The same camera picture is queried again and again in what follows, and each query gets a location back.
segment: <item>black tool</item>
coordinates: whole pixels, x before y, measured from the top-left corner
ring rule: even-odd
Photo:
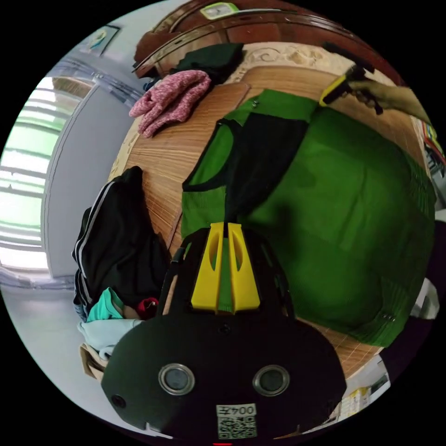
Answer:
[[[344,50],[338,47],[335,44],[326,42],[322,45],[324,49],[327,51],[339,54],[345,58],[352,60],[355,65],[347,70],[342,76],[338,77],[333,83],[331,83],[322,93],[321,98],[319,99],[319,105],[325,107],[336,99],[340,98],[344,93],[352,93],[353,90],[348,85],[349,82],[354,80],[367,80],[366,70],[371,72],[372,74],[375,71],[375,68],[368,62],[363,59],[355,56],[347,50]],[[361,90],[361,93],[369,100],[375,102],[374,108],[377,115],[381,115],[383,113],[382,107],[378,104],[375,96],[371,94],[367,90]]]

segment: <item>pink knitted cloth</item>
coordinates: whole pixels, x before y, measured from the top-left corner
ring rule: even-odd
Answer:
[[[165,124],[184,122],[193,105],[209,89],[210,82],[204,71],[186,70],[172,74],[152,87],[129,113],[133,118],[144,115],[138,132],[150,138]]]

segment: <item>red cloth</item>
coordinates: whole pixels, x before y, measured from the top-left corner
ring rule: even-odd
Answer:
[[[157,312],[158,299],[154,297],[148,297],[147,299],[142,300],[138,306],[136,307],[136,312],[138,316],[146,321],[147,319],[152,318]]]
[[[156,84],[130,110],[133,118],[144,115],[138,132],[150,138],[165,124],[184,122],[210,84],[208,74],[200,70],[180,71]]]

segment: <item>black jacket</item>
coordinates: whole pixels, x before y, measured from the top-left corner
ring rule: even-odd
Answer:
[[[131,307],[159,297],[169,259],[150,223],[142,174],[138,166],[126,170],[84,213],[72,252],[79,268],[74,305],[82,319],[108,287]]]

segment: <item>wooden surface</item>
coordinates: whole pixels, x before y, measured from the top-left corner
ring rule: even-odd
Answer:
[[[153,227],[165,240],[172,238],[172,253],[181,243],[181,221],[176,225],[181,212],[181,184],[195,166],[215,122],[265,88],[318,99],[322,90],[351,64],[341,56],[299,44],[275,42],[246,45],[245,48],[245,60],[228,83],[207,95],[185,123],[165,128],[154,138],[146,139],[137,135],[139,119],[135,120],[110,174],[109,179],[126,168],[141,166]],[[380,72],[371,77],[393,84]],[[378,117],[354,98],[341,99],[333,108],[375,128],[424,165],[417,134],[408,116],[386,111]],[[334,346],[346,377],[380,351],[378,347],[361,344],[331,329],[312,325]]]
[[[140,63],[136,69],[138,77],[164,76],[186,53],[219,43],[296,42],[321,46],[330,41],[365,59],[396,85],[404,84],[392,66],[368,44],[341,25],[303,8],[290,5],[287,9],[293,10],[285,12],[248,12],[209,21],[199,9],[190,8],[185,12],[185,7],[179,8],[182,15],[178,12],[175,23],[172,17],[166,19],[163,29],[170,24],[169,31],[152,31],[141,38],[135,54],[135,60]]]
[[[136,46],[134,60],[142,62],[147,56],[155,52],[159,47],[193,28],[211,24],[200,9],[214,3],[210,0],[192,0],[169,13],[151,31],[145,33]],[[320,14],[309,11],[282,0],[238,0],[239,10],[254,8],[276,8],[295,11],[301,15],[326,19]]]
[[[182,183],[197,163],[215,122],[237,108],[248,90],[245,83],[216,86],[185,123],[166,128],[150,139],[132,141],[131,137],[126,143],[122,155],[128,154],[128,159],[124,168],[139,165],[143,169],[143,188],[152,226],[164,240],[174,232],[172,254],[181,245],[181,221],[176,230],[175,220],[181,212]],[[111,177],[120,173],[118,160]]]

